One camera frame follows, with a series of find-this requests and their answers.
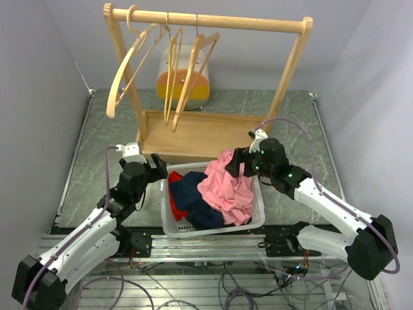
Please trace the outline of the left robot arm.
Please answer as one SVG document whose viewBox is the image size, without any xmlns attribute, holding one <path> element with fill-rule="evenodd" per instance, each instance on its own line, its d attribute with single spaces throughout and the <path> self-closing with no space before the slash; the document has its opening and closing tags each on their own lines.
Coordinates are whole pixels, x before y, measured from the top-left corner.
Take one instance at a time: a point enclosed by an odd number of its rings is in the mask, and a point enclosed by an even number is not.
<svg viewBox="0 0 413 310">
<path fill-rule="evenodd" d="M 166 163 L 151 155 L 123 156 L 115 187 L 86 219 L 57 245 L 38 257 L 26 256 L 17 267 L 12 298 L 23 309 L 60 309 L 74 286 L 105 259 L 127 255 L 132 234 L 122 225 L 145 197 L 146 186 L 166 179 Z"/>
</svg>

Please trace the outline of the light wooden hanger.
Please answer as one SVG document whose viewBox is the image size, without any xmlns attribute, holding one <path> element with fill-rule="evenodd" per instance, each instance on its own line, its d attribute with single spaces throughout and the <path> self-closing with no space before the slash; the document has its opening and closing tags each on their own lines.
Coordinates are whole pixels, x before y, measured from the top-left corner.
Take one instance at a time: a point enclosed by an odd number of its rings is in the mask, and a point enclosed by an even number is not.
<svg viewBox="0 0 413 310">
<path fill-rule="evenodd" d="M 132 16 L 138 10 L 138 6 L 132 5 L 128 10 L 125 10 L 123 14 L 128 30 L 136 35 L 136 39 L 132 43 L 132 46 L 130 48 L 127 48 L 123 39 L 122 31 L 120 29 L 119 21 L 116 19 L 117 14 L 115 13 L 114 5 L 110 3 L 104 5 L 105 20 L 109 32 L 112 35 L 112 40 L 114 42 L 119 60 L 119 68 L 115 74 L 109 92 L 108 103 L 106 106 L 106 115 L 110 118 L 114 118 L 116 115 L 117 106 L 120 105 L 125 96 L 128 96 L 132 103 L 132 108 L 134 110 L 136 119 L 142 123 L 144 122 L 145 117 L 137 92 L 135 78 L 139 74 L 141 67 L 146 62 L 146 59 L 152 53 L 153 49 L 164 38 L 166 26 L 158 23 L 151 23 L 144 30 L 140 31 L 138 28 L 135 28 L 132 25 Z M 138 55 L 138 53 L 147 42 L 151 31 L 156 27 L 158 27 L 159 29 L 159 34 L 156 36 L 154 42 L 152 43 L 146 54 L 143 56 L 140 64 L 138 65 L 138 68 L 135 71 L 132 71 L 130 61 Z"/>
</svg>

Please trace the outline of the yellow wooden hanger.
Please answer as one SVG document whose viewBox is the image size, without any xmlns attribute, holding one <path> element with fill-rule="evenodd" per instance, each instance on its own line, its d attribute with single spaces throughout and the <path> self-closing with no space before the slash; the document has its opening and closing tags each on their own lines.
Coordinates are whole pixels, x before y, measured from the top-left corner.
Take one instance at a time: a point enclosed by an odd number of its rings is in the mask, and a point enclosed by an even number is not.
<svg viewBox="0 0 413 310">
<path fill-rule="evenodd" d="M 169 34 L 169 48 L 168 48 L 168 71 L 166 79 L 166 89 L 165 89 L 165 102 L 164 102 L 164 124 L 167 126 L 170 119 L 170 111 L 172 110 L 172 102 L 174 97 L 174 89 L 177 79 L 177 70 L 179 66 L 181 45 L 183 39 L 182 26 L 179 26 L 174 37 L 171 35 L 171 30 L 169 27 L 169 13 L 166 13 L 166 30 Z"/>
</svg>

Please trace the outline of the pink t shirt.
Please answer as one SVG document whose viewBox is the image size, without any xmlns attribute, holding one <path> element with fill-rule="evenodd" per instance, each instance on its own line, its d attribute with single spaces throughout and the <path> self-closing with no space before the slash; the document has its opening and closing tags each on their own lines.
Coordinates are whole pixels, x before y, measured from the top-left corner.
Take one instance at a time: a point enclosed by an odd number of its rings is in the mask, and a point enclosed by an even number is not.
<svg viewBox="0 0 413 310">
<path fill-rule="evenodd" d="M 225 225 L 240 226 L 252 217 L 254 190 L 251 177 L 233 177 L 225 170 L 234 155 L 232 149 L 224 149 L 216 160 L 210 161 L 206 178 L 197 185 L 203 200 L 223 215 Z"/>
</svg>

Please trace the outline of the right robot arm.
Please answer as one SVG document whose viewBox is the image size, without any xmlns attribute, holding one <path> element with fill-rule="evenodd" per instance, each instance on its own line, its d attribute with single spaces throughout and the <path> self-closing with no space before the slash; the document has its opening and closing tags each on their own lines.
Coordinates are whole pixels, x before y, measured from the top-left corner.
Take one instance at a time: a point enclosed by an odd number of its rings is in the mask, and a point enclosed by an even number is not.
<svg viewBox="0 0 413 310">
<path fill-rule="evenodd" d="M 268 178 L 275 190 L 310 207 L 337 229 L 295 224 L 284 241 L 289 254 L 314 250 L 339 258 L 366 280 L 375 279 L 397 258 L 393 225 L 386 216 L 373 217 L 317 186 L 309 172 L 289 163 L 277 139 L 256 137 L 250 147 L 236 148 L 225 169 L 233 177 Z"/>
</svg>

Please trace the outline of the wooden hanger with pink shirt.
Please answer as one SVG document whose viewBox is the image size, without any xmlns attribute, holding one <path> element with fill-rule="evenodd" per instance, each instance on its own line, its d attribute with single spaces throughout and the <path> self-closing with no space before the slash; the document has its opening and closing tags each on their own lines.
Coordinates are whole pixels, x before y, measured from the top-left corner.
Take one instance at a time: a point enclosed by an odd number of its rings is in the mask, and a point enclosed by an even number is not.
<svg viewBox="0 0 413 310">
<path fill-rule="evenodd" d="M 195 17 L 196 38 L 195 38 L 194 44 L 192 45 L 186 77 L 184 80 L 181 95 L 179 97 L 179 101 L 177 103 L 176 112 L 175 112 L 175 115 L 172 121 L 172 132 L 176 131 L 177 124 L 180 120 L 181 114 L 184 111 L 186 104 L 188 103 L 194 91 L 197 81 L 199 77 L 201 76 L 210 58 L 210 55 L 216 46 L 217 40 L 220 38 L 220 35 L 217 32 L 208 37 L 205 37 L 203 34 L 200 34 L 198 31 L 198 25 L 199 25 L 198 14 L 195 14 L 194 17 Z M 177 39 L 179 36 L 183 37 L 181 26 L 178 28 L 176 35 L 174 37 L 170 37 L 170 46 L 168 50 L 168 78 L 170 78 L 172 73 L 174 73 L 174 76 L 172 79 L 171 92 L 169 92 L 169 84 L 167 84 L 166 93 L 165 93 L 166 95 L 165 104 L 167 103 L 167 100 L 169 100 L 168 106 L 167 107 L 164 106 L 164 121 L 166 125 L 168 124 L 168 121 L 170 118 L 170 110 L 172 108 L 172 97 L 174 93 L 174 85 L 176 83 L 176 71 L 179 65 L 180 54 L 181 54 L 181 42 L 177 43 Z M 211 47 L 207 55 L 205 56 L 204 61 L 202 62 L 199 71 L 196 71 L 195 66 L 197 63 L 199 52 L 203 48 L 208 47 L 209 45 Z"/>
</svg>

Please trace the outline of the navy blue t shirt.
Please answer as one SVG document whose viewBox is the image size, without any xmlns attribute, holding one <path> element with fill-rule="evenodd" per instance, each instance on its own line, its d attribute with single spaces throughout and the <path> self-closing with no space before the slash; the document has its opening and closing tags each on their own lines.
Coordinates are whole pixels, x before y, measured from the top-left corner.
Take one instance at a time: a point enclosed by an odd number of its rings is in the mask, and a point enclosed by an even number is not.
<svg viewBox="0 0 413 310">
<path fill-rule="evenodd" d="M 182 176 L 172 171 L 168 176 L 168 192 L 172 214 L 176 221 L 185 218 L 196 230 L 219 229 L 236 226 L 225 224 L 221 211 L 217 211 L 202 198 L 197 185 L 206 178 L 202 172 L 191 171 Z"/>
</svg>

